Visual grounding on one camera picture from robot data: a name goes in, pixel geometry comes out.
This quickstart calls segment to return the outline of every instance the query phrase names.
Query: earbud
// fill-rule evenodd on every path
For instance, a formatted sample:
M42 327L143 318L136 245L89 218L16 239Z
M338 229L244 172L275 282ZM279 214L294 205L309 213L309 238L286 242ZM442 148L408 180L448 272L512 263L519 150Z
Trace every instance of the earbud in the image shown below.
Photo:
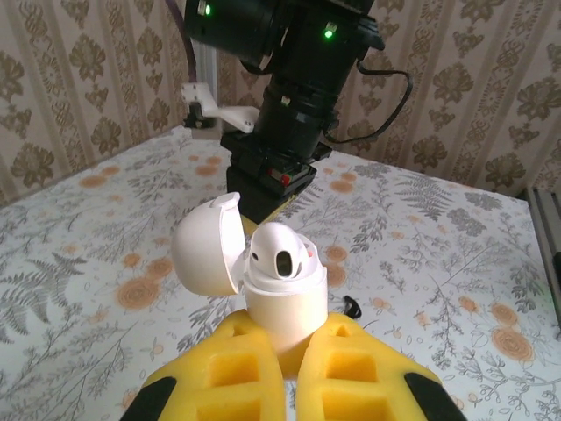
M255 230L249 258L263 274L275 279L286 279L300 273L308 252L291 228L270 222Z

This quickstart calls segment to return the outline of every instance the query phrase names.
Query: earbud case lid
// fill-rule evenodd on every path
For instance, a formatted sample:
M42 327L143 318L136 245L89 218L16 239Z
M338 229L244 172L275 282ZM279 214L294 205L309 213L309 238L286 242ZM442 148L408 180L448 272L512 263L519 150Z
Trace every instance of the earbud case lid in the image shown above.
M185 288L201 296L239 292L236 276L245 252L239 193L229 193L193 209L177 226L172 259Z

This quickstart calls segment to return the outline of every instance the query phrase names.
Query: orange flower pattern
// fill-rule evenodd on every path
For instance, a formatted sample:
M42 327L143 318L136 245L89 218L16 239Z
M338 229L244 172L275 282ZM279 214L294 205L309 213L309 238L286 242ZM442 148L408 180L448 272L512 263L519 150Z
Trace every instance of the orange flower pattern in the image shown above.
M0 318L0 400L14 419L66 419L82 384L56 391L79 379L85 413L119 419L154 370L245 306L190 294L174 272L177 224L226 191L230 162L190 136L177 128L0 209L0 304L18 315ZM341 153L314 166L275 220L317 246L330 311L356 300L360 325L432 370L469 419L553 419L561 342L527 204Z

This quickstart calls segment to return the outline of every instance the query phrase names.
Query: table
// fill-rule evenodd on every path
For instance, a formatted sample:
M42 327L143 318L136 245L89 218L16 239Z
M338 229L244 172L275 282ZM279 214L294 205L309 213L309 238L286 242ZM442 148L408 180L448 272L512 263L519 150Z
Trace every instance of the table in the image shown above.
M118 420L147 375L244 306L192 295L169 257L174 227L225 192L228 156L178 127L0 210L0 420ZM330 309L355 298L360 324L470 420L561 419L527 204L341 153L317 168L277 220L316 242Z

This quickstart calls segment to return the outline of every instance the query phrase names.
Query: patterned wallpaper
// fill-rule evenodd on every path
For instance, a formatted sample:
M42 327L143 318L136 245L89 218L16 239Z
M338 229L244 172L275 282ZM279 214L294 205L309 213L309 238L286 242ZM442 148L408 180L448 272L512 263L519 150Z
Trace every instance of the patterned wallpaper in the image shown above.
M561 187L561 2L376 0L387 43L368 68L407 69L408 104L376 142L345 152L517 195ZM259 106L266 78L220 54L220 100ZM353 70L337 108L338 139L379 127L405 82Z
M186 80L163 1L0 2L0 205L179 124Z

